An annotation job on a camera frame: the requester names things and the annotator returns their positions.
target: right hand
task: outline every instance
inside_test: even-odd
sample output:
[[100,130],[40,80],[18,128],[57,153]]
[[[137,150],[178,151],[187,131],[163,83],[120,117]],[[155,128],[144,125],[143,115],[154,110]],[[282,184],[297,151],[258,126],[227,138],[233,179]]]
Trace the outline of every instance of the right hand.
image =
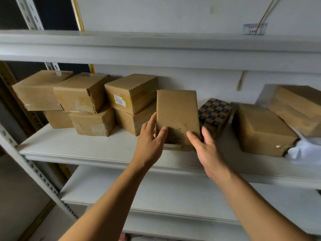
[[207,176],[217,183],[224,178],[229,171],[229,168],[217,151],[215,141],[207,128],[202,127],[202,134],[204,136],[204,143],[202,143],[191,131],[187,132],[187,137],[195,147],[197,156],[203,165]]

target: black and tan checkered pattern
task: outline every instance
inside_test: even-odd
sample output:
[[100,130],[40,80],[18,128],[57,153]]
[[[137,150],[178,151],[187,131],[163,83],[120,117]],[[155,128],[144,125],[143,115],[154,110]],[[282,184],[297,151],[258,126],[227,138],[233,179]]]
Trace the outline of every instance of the black and tan checkered pattern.
[[231,104],[226,101],[209,99],[198,110],[200,125],[205,126],[216,138],[229,120],[231,109]]

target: cardboard box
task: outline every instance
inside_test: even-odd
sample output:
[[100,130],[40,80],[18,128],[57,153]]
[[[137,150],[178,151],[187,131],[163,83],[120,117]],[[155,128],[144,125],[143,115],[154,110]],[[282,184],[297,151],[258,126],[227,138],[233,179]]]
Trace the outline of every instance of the cardboard box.
[[118,109],[115,109],[114,112],[117,124],[134,136],[138,136],[142,129],[143,123],[149,121],[153,113],[156,112],[156,101],[149,104],[136,115],[132,115]]
[[43,112],[53,129],[73,128],[68,111],[44,111]]
[[97,113],[106,103],[108,75],[82,72],[62,81],[54,92],[64,111]]
[[275,113],[256,105],[239,104],[232,127],[241,150],[252,154],[282,157],[297,140]]
[[321,116],[321,91],[310,86],[280,85],[274,98],[312,120]]
[[154,75],[132,74],[105,85],[115,109],[137,114],[156,99],[158,79]]
[[69,114],[78,134],[109,136],[116,125],[114,110],[104,105],[99,113],[72,112]]
[[214,139],[217,138],[229,121],[231,109],[231,104],[226,101],[209,99],[198,110],[200,125],[206,127]]
[[270,101],[267,108],[305,136],[321,137],[321,116],[314,117],[314,120],[309,119],[275,98]]
[[186,132],[192,131],[201,139],[197,113],[196,91],[158,90],[156,135],[163,126],[168,126],[164,149],[193,150]]
[[12,86],[28,111],[61,110],[53,87],[73,76],[73,72],[42,70]]

